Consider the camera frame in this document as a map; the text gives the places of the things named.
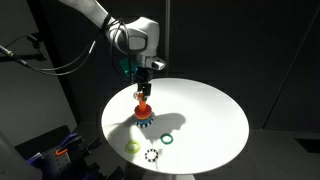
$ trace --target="white round table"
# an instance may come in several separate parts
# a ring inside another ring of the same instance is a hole
[[[160,174],[180,175],[176,179],[194,179],[192,174],[221,167],[244,148],[249,125],[240,106],[228,95],[209,85],[186,79],[163,78],[151,81],[153,123],[139,128],[134,122],[133,98],[137,85],[117,93],[102,115],[102,130],[111,147],[127,161]],[[160,137],[169,133],[171,144]],[[125,146],[140,143],[136,154],[128,154]],[[158,151],[158,159],[148,162],[145,153]],[[144,179],[168,179],[164,175]]]

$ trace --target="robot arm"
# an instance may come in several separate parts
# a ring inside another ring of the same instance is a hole
[[[80,11],[100,29],[103,28],[107,16],[110,16],[96,0],[59,1]],[[110,16],[108,22],[105,23],[111,25],[114,21],[115,19]],[[137,54],[138,66],[155,70],[162,70],[165,67],[165,61],[157,57],[159,42],[159,24],[157,22],[141,17],[125,26],[112,25],[105,30],[105,34],[110,43],[114,42],[114,46],[123,53],[128,53],[127,47],[129,44],[130,53]]]

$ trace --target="dark floor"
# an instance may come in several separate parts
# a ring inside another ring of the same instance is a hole
[[[76,129],[87,142],[103,140],[86,161],[97,162],[104,175],[116,167],[125,171],[125,180],[142,179],[145,170],[126,162],[104,139],[95,122],[82,122]],[[320,139],[320,133],[251,130],[247,146],[227,165],[201,174],[197,180],[319,180],[320,154],[310,153],[296,140]]]

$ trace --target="table surface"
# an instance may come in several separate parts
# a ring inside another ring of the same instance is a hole
[[[151,84],[147,101],[154,113],[151,126],[139,128],[134,124],[136,84],[117,93],[104,109],[104,136],[124,159],[155,172],[195,174],[221,167],[242,151],[249,125],[243,110],[228,95],[186,79],[153,79]],[[172,144],[161,142],[164,133],[173,136]],[[131,140],[141,146],[133,155],[125,151]],[[145,159],[148,149],[158,151],[155,162]]]

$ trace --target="green ring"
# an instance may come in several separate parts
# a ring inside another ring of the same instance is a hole
[[[166,137],[166,136],[170,137],[171,140],[170,141],[164,141],[163,138]],[[173,137],[171,136],[171,134],[168,134],[168,133],[162,134],[160,139],[161,139],[163,144],[167,144],[167,145],[171,144],[173,142]]]
[[[137,145],[138,147],[135,148],[134,150],[131,150],[130,145],[133,145],[133,144]],[[128,142],[128,144],[125,147],[125,150],[128,154],[135,154],[140,150],[140,143],[138,141],[132,140],[132,141]]]

